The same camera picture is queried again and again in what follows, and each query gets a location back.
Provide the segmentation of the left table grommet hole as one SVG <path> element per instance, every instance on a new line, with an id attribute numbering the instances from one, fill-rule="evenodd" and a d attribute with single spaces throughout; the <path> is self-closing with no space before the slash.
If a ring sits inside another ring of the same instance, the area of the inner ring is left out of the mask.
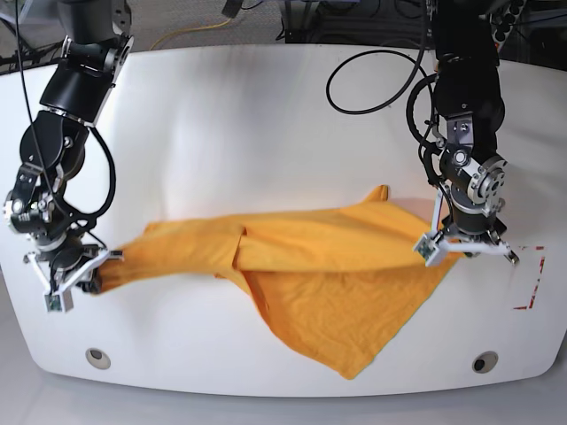
<path id="1" fill-rule="evenodd" d="M 111 366 L 110 357 L 99 349 L 89 348 L 85 352 L 85 357 L 89 364 L 96 369 L 107 370 Z"/>

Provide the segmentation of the table grommet hole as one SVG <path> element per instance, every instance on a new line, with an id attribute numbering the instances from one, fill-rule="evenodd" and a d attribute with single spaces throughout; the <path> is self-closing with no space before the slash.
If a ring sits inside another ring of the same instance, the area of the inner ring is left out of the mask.
<path id="1" fill-rule="evenodd" d="M 472 362 L 472 370 L 476 374 L 487 374 L 491 372 L 499 361 L 496 352 L 482 352 Z"/>
<path id="2" fill-rule="evenodd" d="M 96 369 L 107 370 L 111 366 L 110 357 L 99 349 L 89 348 L 85 352 L 85 357 L 89 364 Z"/>

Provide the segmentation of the right table grommet hole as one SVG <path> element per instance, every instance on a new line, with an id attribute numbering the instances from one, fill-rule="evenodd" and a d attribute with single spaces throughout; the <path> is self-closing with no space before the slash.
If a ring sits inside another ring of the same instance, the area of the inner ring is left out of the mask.
<path id="1" fill-rule="evenodd" d="M 472 362 L 472 370 L 476 374 L 487 374 L 491 372 L 499 361 L 496 352 L 482 352 Z"/>

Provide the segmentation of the red tape rectangle marking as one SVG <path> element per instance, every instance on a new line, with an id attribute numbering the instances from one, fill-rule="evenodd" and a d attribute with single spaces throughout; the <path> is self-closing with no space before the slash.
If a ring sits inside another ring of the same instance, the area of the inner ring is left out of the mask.
<path id="1" fill-rule="evenodd" d="M 509 307 L 513 311 L 533 309 L 543 279 L 547 250 L 542 245 L 522 246 L 519 262 L 513 266 L 509 286 Z"/>

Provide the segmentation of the orange yellow T-shirt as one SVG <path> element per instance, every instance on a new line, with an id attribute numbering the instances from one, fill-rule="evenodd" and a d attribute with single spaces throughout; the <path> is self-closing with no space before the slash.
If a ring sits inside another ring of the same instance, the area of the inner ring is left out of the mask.
<path id="1" fill-rule="evenodd" d="M 174 274 L 225 279 L 293 351 L 354 379 L 459 260 L 413 249 L 429 224 L 385 185 L 330 209 L 154 221 L 99 270 L 103 291 Z"/>

